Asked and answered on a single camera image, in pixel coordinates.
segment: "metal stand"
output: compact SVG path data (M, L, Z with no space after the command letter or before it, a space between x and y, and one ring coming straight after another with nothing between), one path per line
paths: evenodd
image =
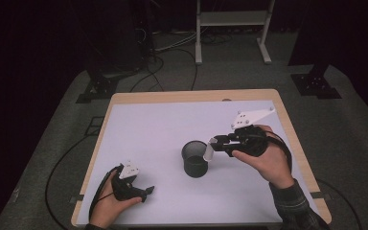
M209 11L201 12L200 0L196 1L196 43L195 63L202 64L201 27L202 26L248 26L263 25L262 37L257 38L264 63L270 64L271 58L265 47L268 26L270 24L275 0L270 0L267 11Z

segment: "person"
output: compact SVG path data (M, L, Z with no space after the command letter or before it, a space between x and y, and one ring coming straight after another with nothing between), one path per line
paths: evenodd
M272 134L270 126L259 127L267 131L267 135L277 138ZM292 177L286 155L280 147L269 143L266 151L259 157L238 150L233 150L232 155L256 169L269 182L277 213L283 220L282 230L330 229L328 224L311 209L298 181ZM110 180L114 173L103 186L100 197L112 193ZM94 207L85 230L106 229L125 209L140 202L140 197L119 201L114 195L110 195L101 199Z

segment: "floor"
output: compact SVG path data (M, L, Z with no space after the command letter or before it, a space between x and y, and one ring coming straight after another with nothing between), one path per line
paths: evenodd
M349 79L332 66L325 78L341 99L301 96L290 75L308 73L311 66L288 66L297 33L268 34L270 65L262 60L258 35L226 34L217 37L225 41L220 44L205 41L203 63L198 66L194 43L158 54L156 63L149 61L151 72L160 68L154 74L157 80L152 75L145 78L149 71L142 70L120 80L116 92L276 89L313 173L323 181L318 184L333 216L331 228L359 229L357 215L368 229L367 105ZM157 34L155 45L162 48L183 38L184 34ZM109 103L108 99L76 103L88 83L89 76L81 72L70 85L18 183L18 193L1 214L0 229L61 229L61 225L75 229L70 219L97 140L85 133L93 118L104 116Z

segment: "cup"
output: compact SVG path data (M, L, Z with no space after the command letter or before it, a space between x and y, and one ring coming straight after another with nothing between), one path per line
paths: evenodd
M203 158L207 145L201 141L187 143L181 155L184 160L184 171L193 178L202 177L208 171L208 162Z

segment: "sleeve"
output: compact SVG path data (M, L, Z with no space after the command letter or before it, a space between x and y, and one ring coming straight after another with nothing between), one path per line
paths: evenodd
M85 225L84 230L105 230L105 229L88 223L87 225Z
M330 229L328 224L310 207L298 181L286 189L277 189L269 183L277 213L283 219L282 230Z

